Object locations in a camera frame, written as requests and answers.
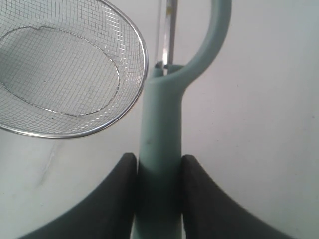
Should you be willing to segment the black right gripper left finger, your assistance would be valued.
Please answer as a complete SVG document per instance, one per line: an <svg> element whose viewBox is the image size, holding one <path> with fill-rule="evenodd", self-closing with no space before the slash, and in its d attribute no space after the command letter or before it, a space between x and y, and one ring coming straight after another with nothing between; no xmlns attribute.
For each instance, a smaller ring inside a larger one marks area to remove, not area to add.
<svg viewBox="0 0 319 239"><path fill-rule="evenodd" d="M25 239L128 239L131 236L137 159L124 153L110 174L83 201Z"/></svg>

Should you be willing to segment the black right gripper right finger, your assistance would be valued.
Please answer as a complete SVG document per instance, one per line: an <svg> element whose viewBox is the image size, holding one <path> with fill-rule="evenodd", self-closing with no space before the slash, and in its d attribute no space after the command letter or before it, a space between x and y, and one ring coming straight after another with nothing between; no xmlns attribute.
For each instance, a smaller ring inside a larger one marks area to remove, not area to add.
<svg viewBox="0 0 319 239"><path fill-rule="evenodd" d="M242 208L206 173L197 159L181 159L182 214L188 239L288 239Z"/></svg>

